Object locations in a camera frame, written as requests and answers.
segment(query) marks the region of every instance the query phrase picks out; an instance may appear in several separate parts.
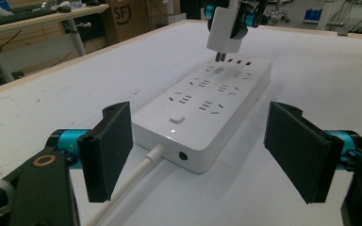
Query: power strip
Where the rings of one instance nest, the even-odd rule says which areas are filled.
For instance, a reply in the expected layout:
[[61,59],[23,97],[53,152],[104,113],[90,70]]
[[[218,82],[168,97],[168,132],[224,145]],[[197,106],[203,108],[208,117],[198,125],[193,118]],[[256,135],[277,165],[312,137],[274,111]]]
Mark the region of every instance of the power strip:
[[209,60],[132,117],[134,140],[196,173],[205,172],[270,80],[266,59]]

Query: gray floor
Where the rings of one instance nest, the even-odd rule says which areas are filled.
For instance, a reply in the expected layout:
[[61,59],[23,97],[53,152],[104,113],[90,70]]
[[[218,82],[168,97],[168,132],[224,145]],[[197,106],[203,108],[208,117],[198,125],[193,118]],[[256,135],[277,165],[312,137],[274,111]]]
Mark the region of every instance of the gray floor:
[[[295,28],[303,28],[303,29],[317,29],[316,24],[305,24],[304,16],[308,9],[310,8],[322,8],[324,0],[293,0],[293,2],[286,2],[280,9],[286,10],[288,12],[288,17],[290,19],[289,23],[286,23],[285,20],[281,20],[281,16],[277,16],[277,23],[270,25],[274,26],[283,26],[283,27],[295,27]],[[362,21],[362,4],[351,4],[346,3],[343,8],[342,15],[345,15],[344,20],[340,20],[343,22],[343,26],[336,27],[336,29],[345,29],[351,30],[355,25]],[[352,6],[351,13],[345,13],[346,8]],[[275,4],[269,4],[267,6],[267,10],[275,9]],[[325,27],[325,30],[334,29],[333,26]]]

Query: socket hole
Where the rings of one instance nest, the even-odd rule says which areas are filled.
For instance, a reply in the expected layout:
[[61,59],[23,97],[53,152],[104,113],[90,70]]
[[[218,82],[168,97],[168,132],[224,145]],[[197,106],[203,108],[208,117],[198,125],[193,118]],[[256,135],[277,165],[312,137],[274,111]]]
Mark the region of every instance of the socket hole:
[[187,156],[186,153],[179,152],[179,153],[178,153],[178,156],[179,156],[180,159],[183,160],[183,161],[187,161],[187,160],[188,160],[188,156]]

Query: white desk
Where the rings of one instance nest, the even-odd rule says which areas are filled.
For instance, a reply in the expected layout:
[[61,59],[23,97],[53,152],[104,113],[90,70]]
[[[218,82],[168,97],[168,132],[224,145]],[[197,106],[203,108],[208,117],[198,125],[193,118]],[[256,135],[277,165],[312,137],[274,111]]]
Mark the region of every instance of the white desk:
[[[362,136],[362,40],[319,34],[250,29],[241,52],[271,59],[271,82],[214,164],[194,174],[160,161],[103,225],[341,225],[352,174],[337,171],[327,203],[306,205],[263,146],[270,101]],[[204,23],[177,23],[0,87],[0,178],[59,128],[92,128],[122,101],[136,112],[215,56],[207,37]],[[135,145],[120,180],[146,154]],[[85,222],[101,204],[87,202],[81,171],[72,177]]]
[[68,36],[62,36],[54,40],[49,40],[42,43],[29,45],[25,48],[1,53],[0,71],[5,80],[7,82],[14,81],[14,77],[11,75],[11,73],[15,72],[16,70],[21,70],[24,67],[69,53],[73,49],[76,49],[80,56],[84,56],[86,53],[75,26],[74,18],[94,13],[101,13],[106,8],[108,8],[108,5],[101,5],[93,8],[84,6],[83,8],[73,8],[72,12],[69,13],[55,13],[30,20],[0,25],[0,34],[2,34],[13,30],[25,29],[31,26],[67,21],[72,31]]

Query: power cord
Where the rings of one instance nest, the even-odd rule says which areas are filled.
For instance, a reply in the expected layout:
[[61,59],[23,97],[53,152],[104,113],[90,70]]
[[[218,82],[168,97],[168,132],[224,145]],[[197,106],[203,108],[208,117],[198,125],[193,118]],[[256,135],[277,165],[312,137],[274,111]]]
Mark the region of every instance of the power cord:
[[155,148],[149,152],[145,159],[131,172],[131,174],[118,186],[114,187],[113,194],[111,195],[110,201],[105,202],[101,209],[95,216],[90,218],[86,222],[86,226],[95,226],[105,216],[108,210],[116,203],[116,201],[124,194],[124,192],[152,165],[160,159],[165,153],[165,148],[162,144],[158,143]]

